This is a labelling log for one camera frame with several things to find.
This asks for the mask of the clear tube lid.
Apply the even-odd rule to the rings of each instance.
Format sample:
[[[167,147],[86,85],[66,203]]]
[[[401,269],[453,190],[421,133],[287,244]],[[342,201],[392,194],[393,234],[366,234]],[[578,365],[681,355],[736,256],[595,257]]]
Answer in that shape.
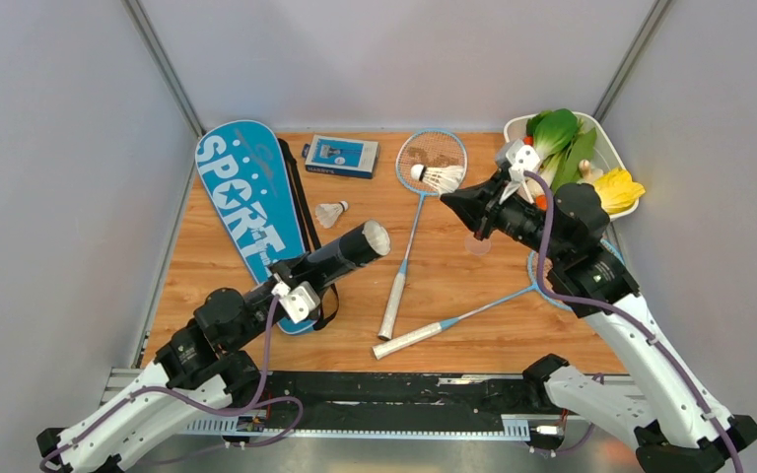
[[[492,242],[489,239],[477,239],[474,235],[467,235],[464,247],[472,255],[483,256],[491,251]]]

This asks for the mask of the white shuttlecock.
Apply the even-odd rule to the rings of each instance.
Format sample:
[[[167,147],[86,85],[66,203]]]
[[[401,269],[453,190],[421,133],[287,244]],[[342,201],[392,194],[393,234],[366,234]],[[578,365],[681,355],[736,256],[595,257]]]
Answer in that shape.
[[[438,194],[455,192],[465,177],[464,166],[428,167],[423,164],[413,165],[409,171],[416,183],[421,183]]]
[[[321,203],[315,206],[314,216],[323,228],[331,229],[348,209],[346,201]]]

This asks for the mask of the black shuttlecock tube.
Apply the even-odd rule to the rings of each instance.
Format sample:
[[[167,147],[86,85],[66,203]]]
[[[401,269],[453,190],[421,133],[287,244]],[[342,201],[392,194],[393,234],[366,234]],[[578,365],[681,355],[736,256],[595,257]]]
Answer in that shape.
[[[320,291],[338,280],[387,256],[391,238],[376,220],[367,220],[336,240],[299,259],[292,268],[292,278],[309,282]]]

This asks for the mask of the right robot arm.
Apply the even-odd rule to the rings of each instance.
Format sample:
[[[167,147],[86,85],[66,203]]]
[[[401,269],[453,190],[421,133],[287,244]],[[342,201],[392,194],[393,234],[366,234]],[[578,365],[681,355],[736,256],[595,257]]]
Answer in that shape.
[[[532,249],[541,292],[600,336],[643,396],[633,400],[550,354],[524,371],[525,404],[581,415],[629,446],[647,472],[716,472],[727,464],[741,471],[756,421],[724,407],[662,333],[639,284],[601,241],[609,217],[594,187],[565,184],[538,208],[509,194],[508,184],[498,171],[441,200],[475,238],[501,232]]]

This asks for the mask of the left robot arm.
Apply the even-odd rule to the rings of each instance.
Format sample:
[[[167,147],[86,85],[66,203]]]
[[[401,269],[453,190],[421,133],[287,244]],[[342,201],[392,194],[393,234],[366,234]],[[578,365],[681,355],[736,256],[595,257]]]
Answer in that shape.
[[[281,319],[313,320],[321,300],[356,269],[320,251],[273,264],[242,294],[217,289],[142,371],[88,418],[40,433],[42,472],[125,472],[205,414],[239,416],[262,397],[268,369],[244,347]]]

